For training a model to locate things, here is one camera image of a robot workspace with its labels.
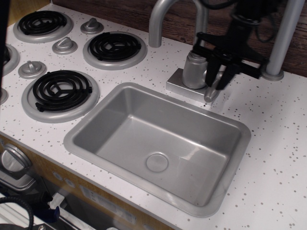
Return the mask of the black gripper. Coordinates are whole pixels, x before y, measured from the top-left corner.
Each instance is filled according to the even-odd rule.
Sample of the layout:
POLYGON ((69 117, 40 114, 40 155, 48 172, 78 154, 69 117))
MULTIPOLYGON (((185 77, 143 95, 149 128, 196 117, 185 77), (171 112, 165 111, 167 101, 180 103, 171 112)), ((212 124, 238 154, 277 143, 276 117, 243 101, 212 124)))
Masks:
POLYGON ((252 31, 252 25, 232 20, 224 35, 197 33, 192 52, 206 58, 208 62, 205 82, 209 87, 212 87, 222 65, 226 68, 217 90, 223 90, 241 72, 256 79, 260 77, 266 58, 248 45, 252 31))

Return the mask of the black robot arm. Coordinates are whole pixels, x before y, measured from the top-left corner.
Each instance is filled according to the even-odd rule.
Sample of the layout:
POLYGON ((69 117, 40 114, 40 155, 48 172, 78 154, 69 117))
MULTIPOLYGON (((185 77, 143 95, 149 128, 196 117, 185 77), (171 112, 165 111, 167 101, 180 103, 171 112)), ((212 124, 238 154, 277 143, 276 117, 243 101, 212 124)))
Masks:
POLYGON ((232 20, 224 35, 197 33, 197 41, 192 52, 206 58, 208 63, 205 83, 212 87, 221 66, 224 73, 215 89, 222 90, 233 77, 244 73, 258 79, 261 70, 269 60, 248 45, 252 32, 257 32, 263 17, 277 10, 276 0, 230 0, 225 3, 210 5, 202 3, 208 9, 219 10, 235 4, 232 20))

